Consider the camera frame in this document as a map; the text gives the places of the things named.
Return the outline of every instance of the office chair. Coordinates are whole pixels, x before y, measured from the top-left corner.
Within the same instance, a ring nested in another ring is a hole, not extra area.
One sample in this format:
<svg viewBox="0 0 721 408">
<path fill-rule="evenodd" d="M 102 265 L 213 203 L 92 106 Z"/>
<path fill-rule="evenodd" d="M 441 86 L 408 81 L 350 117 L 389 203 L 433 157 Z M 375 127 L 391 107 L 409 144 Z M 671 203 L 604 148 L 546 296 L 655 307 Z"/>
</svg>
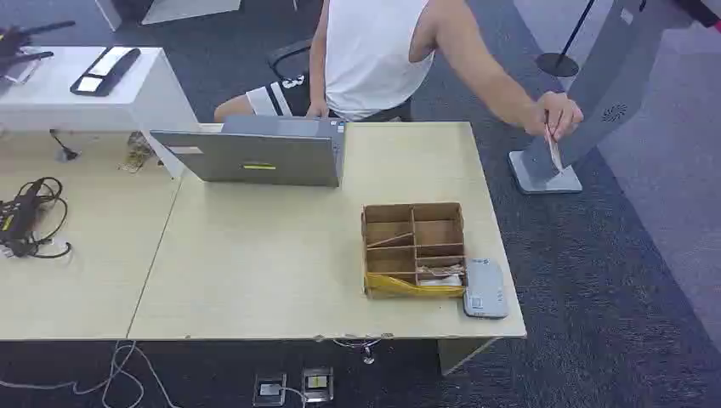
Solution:
<svg viewBox="0 0 721 408">
<path fill-rule="evenodd" d="M 267 54 L 266 59 L 268 61 L 268 66 L 271 70 L 273 70 L 273 73 L 275 73 L 275 76 L 278 77 L 279 81 L 286 80 L 289 77 L 295 77 L 300 71 L 309 70 L 307 61 L 305 62 L 305 67 L 303 69 L 296 70 L 295 73 L 291 75 L 283 75 L 279 66 L 283 60 L 287 60 L 295 55 L 310 51 L 310 44 L 312 41 L 313 40 L 299 41 L 286 47 L 278 48 L 277 50 Z M 412 97 L 408 98 L 406 102 L 403 102 L 395 108 L 381 110 L 374 115 L 361 119 L 359 122 L 389 122 L 394 120 L 396 117 L 399 118 L 401 122 L 413 122 L 413 116 L 411 114 L 411 99 Z"/>
</svg>

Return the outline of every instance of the gray kiosk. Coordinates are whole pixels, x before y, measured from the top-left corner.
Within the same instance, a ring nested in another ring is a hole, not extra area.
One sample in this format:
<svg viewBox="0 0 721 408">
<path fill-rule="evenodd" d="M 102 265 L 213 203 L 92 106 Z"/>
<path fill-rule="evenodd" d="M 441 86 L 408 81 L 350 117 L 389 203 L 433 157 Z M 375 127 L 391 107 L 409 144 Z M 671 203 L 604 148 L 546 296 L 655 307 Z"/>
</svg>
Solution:
<svg viewBox="0 0 721 408">
<path fill-rule="evenodd" d="M 672 0 L 614 0 L 568 93 L 586 118 L 571 136 L 559 142 L 564 170 L 558 172 L 551 162 L 546 141 L 535 138 L 525 150 L 508 154 L 521 191 L 581 191 L 571 165 L 639 111 L 663 32 L 689 27 L 692 22 Z"/>
</svg>

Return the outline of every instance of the floor socket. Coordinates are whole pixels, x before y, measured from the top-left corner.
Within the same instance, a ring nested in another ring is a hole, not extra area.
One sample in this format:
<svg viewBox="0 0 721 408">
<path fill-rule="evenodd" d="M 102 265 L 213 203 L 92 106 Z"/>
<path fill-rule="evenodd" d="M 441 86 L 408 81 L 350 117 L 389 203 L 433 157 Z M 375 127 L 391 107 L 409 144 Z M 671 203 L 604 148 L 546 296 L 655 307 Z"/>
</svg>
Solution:
<svg viewBox="0 0 721 408">
<path fill-rule="evenodd" d="M 286 403 L 285 373 L 255 375 L 253 406 L 283 406 Z"/>
<path fill-rule="evenodd" d="M 333 399 L 333 369 L 303 369 L 303 395 L 306 402 L 326 402 Z"/>
</svg>

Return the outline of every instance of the laptop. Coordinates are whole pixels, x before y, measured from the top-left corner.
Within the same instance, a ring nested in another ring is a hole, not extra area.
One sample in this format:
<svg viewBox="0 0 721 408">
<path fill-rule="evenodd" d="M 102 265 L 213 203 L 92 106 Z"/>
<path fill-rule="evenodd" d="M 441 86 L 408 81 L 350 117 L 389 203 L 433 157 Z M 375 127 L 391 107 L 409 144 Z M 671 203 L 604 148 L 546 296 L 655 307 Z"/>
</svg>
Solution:
<svg viewBox="0 0 721 408">
<path fill-rule="evenodd" d="M 219 133 L 150 134 L 204 181 L 338 187 L 343 176 L 338 119 L 229 116 Z"/>
</svg>

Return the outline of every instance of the gray device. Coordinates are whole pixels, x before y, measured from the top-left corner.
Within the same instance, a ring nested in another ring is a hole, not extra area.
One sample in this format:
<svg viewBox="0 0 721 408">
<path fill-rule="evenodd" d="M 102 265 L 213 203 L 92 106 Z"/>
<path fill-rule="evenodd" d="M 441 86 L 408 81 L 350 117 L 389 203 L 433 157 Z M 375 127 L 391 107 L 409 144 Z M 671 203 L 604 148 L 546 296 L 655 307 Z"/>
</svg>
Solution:
<svg viewBox="0 0 721 408">
<path fill-rule="evenodd" d="M 288 116 L 229 116 L 220 133 L 150 131 L 198 178 L 338 187 L 345 122 Z"/>
<path fill-rule="evenodd" d="M 508 316 L 508 304 L 503 295 L 503 273 L 498 263 L 490 259 L 468 259 L 463 294 L 463 308 L 471 317 L 501 319 Z"/>
<path fill-rule="evenodd" d="M 693 19 L 670 0 L 613 0 L 586 63 L 569 89 L 585 119 L 559 142 L 565 170 L 555 168 L 544 138 L 508 154 L 525 194 L 582 191 L 571 165 L 640 109 L 663 33 L 691 26 Z"/>
</svg>

